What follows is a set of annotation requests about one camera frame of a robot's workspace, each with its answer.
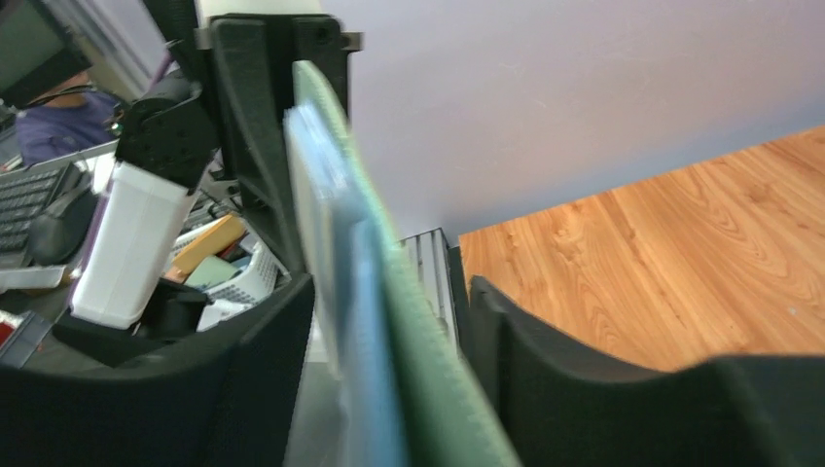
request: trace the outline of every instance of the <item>red object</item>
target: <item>red object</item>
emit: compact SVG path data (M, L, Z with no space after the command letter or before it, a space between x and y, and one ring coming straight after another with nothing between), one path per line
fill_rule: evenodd
M13 333L15 332L15 328L13 328L8 323L0 323L0 344L6 341Z

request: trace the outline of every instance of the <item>purple shirt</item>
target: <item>purple shirt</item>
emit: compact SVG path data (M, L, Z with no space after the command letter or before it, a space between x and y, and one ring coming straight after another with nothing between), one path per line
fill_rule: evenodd
M23 165L50 161L115 139L107 131L117 100L102 92L86 92L80 107L40 106L18 115Z

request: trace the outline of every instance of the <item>wooden floor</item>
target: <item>wooden floor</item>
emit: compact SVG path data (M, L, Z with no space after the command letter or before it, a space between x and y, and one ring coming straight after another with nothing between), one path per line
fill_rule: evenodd
M467 279L673 370L825 353L825 127L460 237Z

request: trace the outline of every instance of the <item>monitor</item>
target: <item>monitor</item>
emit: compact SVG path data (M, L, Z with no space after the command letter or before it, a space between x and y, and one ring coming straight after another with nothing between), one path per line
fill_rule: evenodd
M9 0L0 10L0 99L23 107L91 67L49 7Z

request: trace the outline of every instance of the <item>person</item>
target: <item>person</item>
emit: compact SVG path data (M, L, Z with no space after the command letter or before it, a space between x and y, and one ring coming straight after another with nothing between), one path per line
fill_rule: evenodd
M88 83L89 75L83 72L40 98ZM65 94L20 112L15 130L22 164L50 161L114 140L108 128L117 104L109 94L87 91Z

